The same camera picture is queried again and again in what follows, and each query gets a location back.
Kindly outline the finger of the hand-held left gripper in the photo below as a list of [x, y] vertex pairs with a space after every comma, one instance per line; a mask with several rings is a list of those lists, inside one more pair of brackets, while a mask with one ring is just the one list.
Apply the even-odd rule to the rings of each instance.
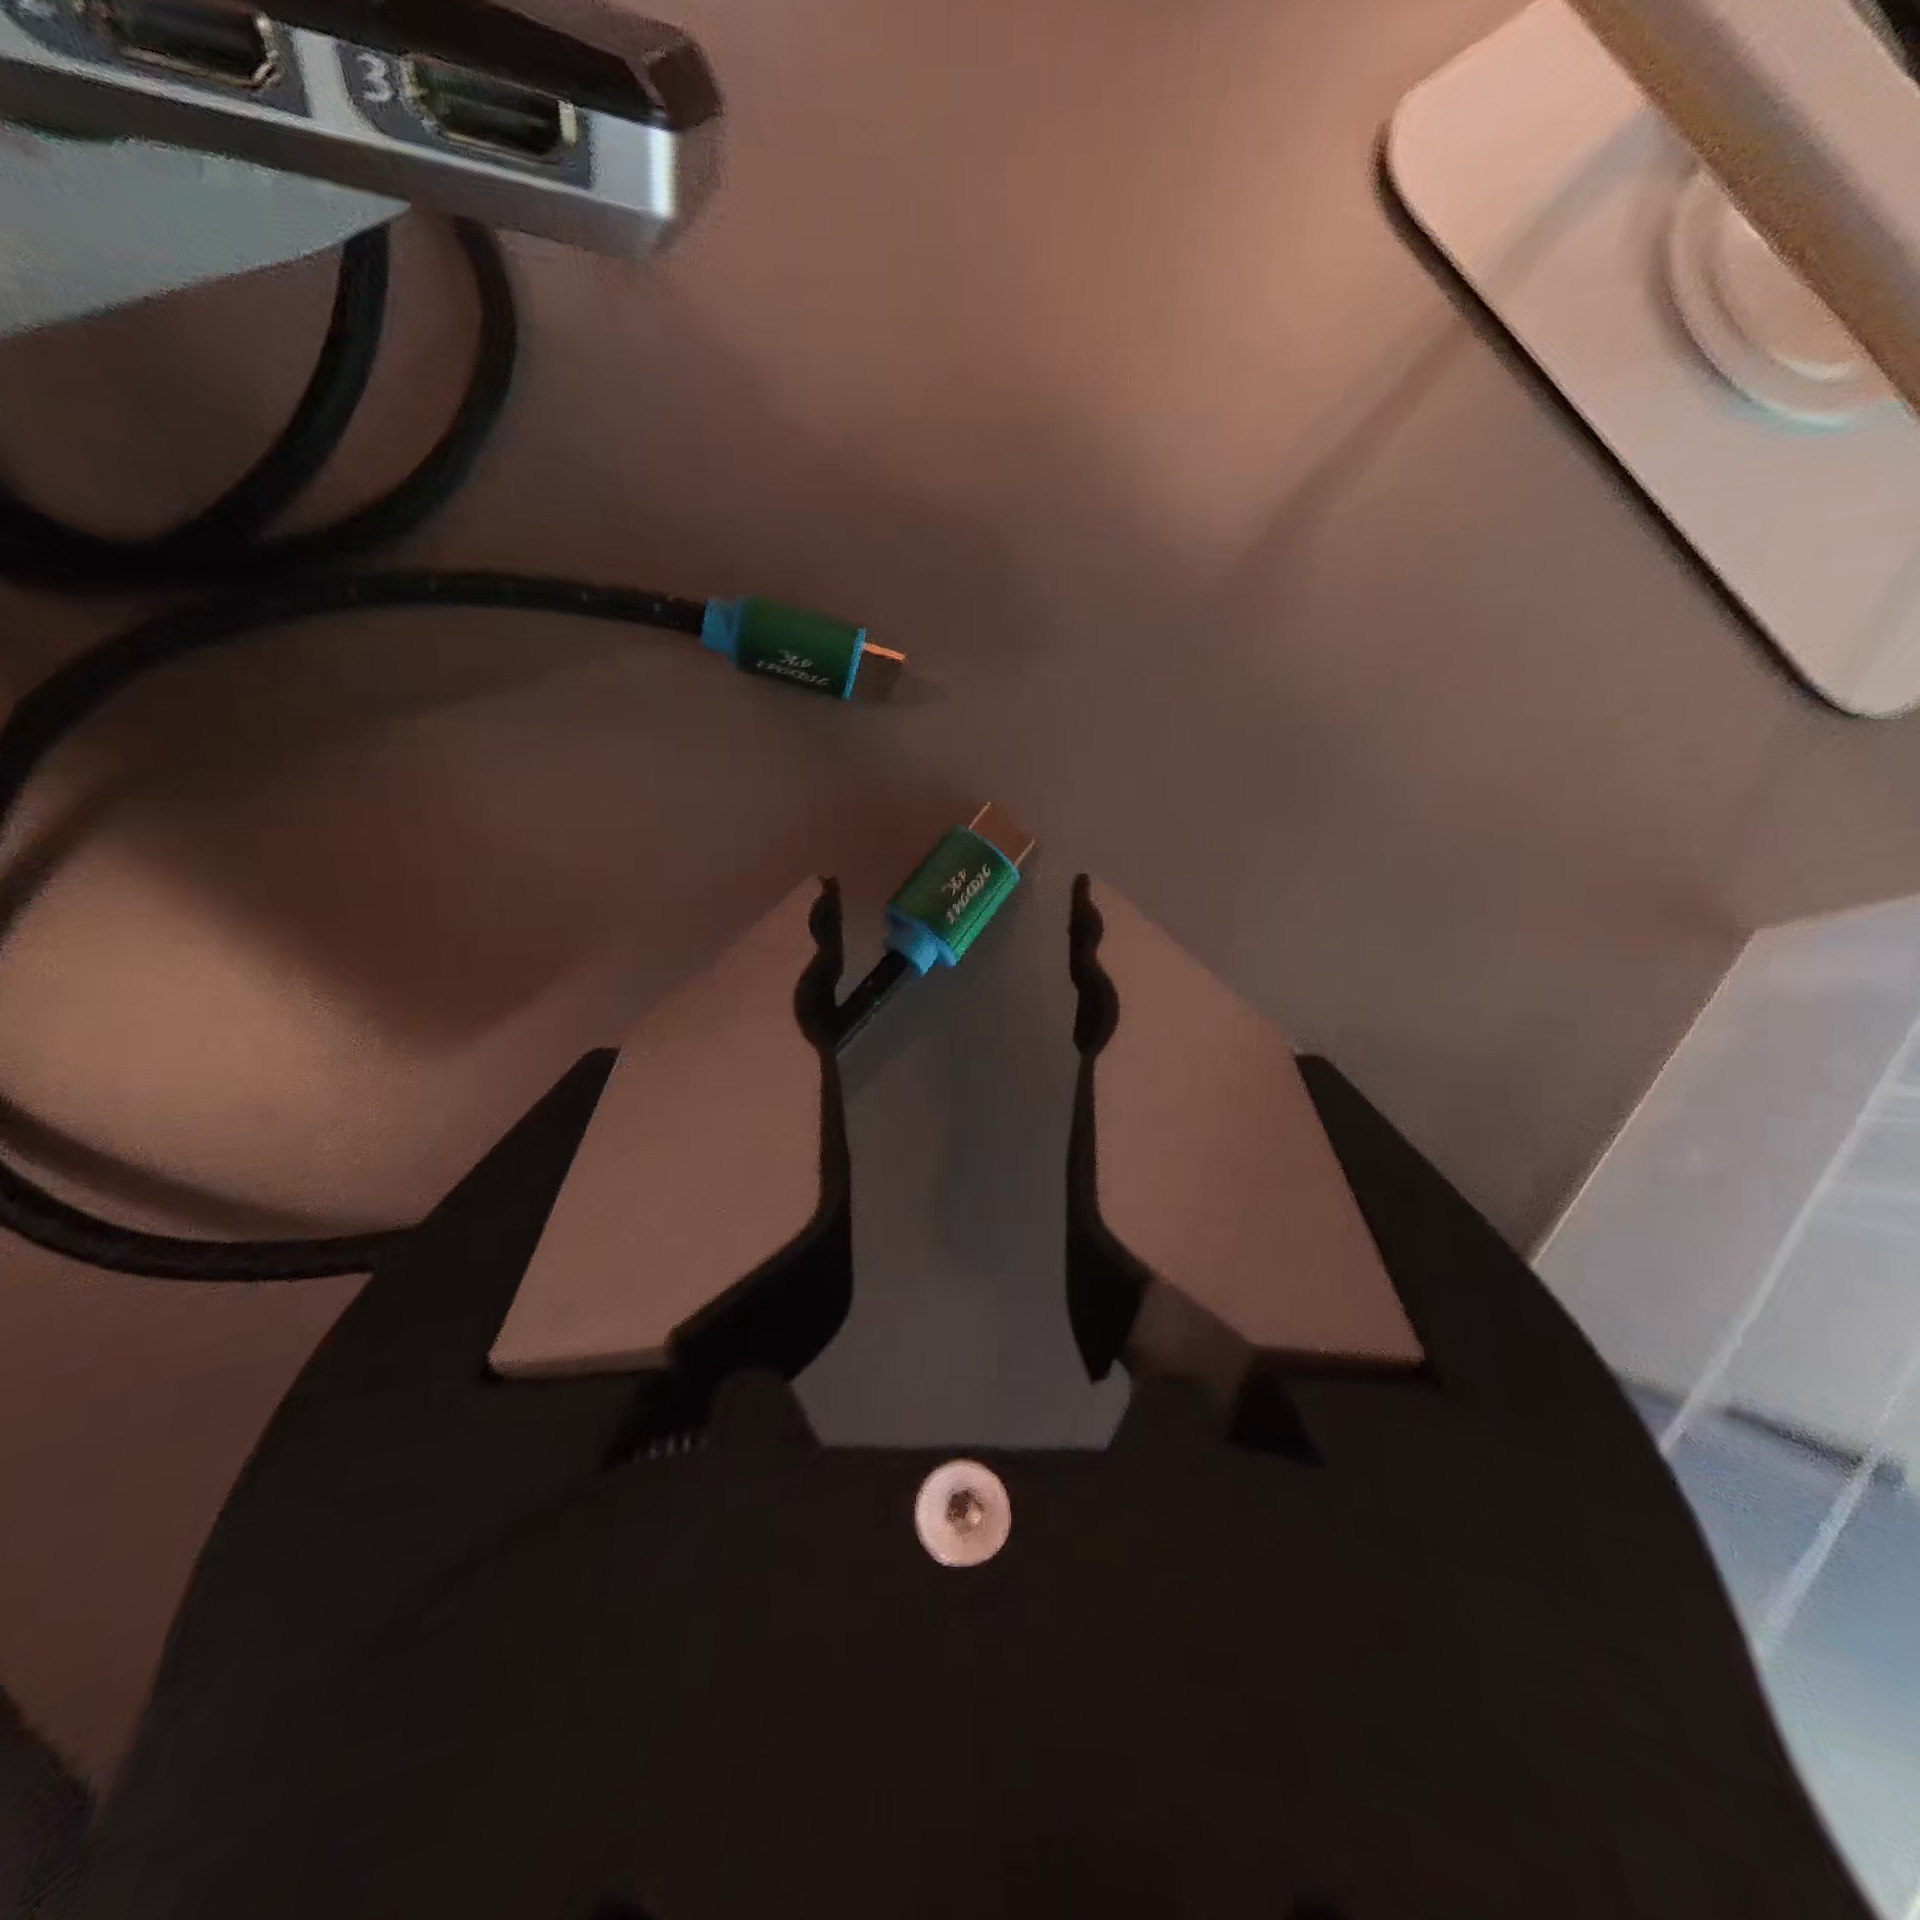
[[6, 126], [3, 335], [279, 268], [403, 212], [248, 159]]

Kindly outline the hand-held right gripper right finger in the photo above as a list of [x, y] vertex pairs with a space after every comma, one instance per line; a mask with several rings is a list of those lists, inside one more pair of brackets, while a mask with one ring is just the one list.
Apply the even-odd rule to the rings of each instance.
[[1423, 1369], [1282, 1028], [1089, 872], [1067, 956], [1065, 1300], [1089, 1379]]

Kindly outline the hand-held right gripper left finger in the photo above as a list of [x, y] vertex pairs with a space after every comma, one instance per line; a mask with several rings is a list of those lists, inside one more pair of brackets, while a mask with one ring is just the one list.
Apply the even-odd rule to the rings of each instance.
[[758, 1347], [844, 1180], [839, 889], [804, 877], [617, 1045], [490, 1366], [651, 1374]]

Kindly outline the silver hdmi hub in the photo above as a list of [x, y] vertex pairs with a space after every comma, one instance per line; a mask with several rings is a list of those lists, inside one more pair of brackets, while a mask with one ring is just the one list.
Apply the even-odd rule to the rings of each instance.
[[699, 44], [622, 49], [486, 1], [6, 1], [6, 117], [143, 136], [604, 255], [711, 200], [724, 105]]

